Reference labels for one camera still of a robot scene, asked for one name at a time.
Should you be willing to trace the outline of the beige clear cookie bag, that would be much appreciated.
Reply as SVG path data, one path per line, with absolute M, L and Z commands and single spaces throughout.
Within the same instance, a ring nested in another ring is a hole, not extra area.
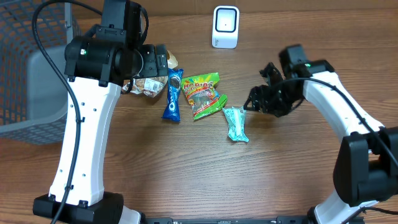
M 178 61 L 175 56 L 167 50 L 167 63 L 169 68 L 176 68 L 178 66 Z M 168 75 L 164 77 L 152 77 L 152 78 L 142 78 L 133 79 L 132 88 L 130 93 L 136 95 L 146 95 L 151 98 L 155 98 L 166 86 L 168 82 Z M 128 93 L 130 83 L 126 83 L 122 87 L 122 93 Z

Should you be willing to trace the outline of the teal white snack packet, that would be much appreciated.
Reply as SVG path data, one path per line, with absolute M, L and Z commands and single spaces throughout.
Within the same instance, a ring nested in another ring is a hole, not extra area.
M 236 142 L 249 142 L 248 137 L 244 133 L 246 110 L 243 107 L 223 108 L 223 113 L 228 123 L 228 137 Z

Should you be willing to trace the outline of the green Haribo gummy bag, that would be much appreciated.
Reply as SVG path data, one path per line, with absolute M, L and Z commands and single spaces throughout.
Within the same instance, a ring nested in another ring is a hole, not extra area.
M 216 90 L 219 81 L 218 72 L 182 79 L 181 88 L 192 107 L 194 120 L 220 111 L 227 103 L 227 95 L 220 95 Z

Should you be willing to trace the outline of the blue Oreo cookie pack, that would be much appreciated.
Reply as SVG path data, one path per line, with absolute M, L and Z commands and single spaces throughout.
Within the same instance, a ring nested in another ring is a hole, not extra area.
M 163 113 L 163 119 L 180 122 L 180 110 L 178 99 L 181 91 L 183 69 L 169 69 L 169 83 L 167 88 L 167 106 Z

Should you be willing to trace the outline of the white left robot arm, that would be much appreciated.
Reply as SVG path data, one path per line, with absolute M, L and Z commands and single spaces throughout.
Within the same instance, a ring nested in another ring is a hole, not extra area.
M 105 191 L 104 156 L 124 82 L 166 76 L 167 50 L 145 42 L 149 19 L 140 4 L 106 1 L 100 14 L 99 25 L 65 47 L 65 68 L 56 72 L 68 92 L 62 152 L 48 194 L 32 210 L 53 222 L 141 224 L 143 213 Z

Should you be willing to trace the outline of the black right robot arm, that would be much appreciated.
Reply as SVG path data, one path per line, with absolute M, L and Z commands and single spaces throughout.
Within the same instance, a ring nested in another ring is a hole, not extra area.
M 387 128 L 355 101 L 327 60 L 311 61 L 302 45 L 279 53 L 281 69 L 260 71 L 265 85 L 251 89 L 243 108 L 276 117 L 303 100 L 323 115 L 340 141 L 334 190 L 306 215 L 277 217 L 277 223 L 364 223 L 360 213 L 397 195 L 397 128 Z

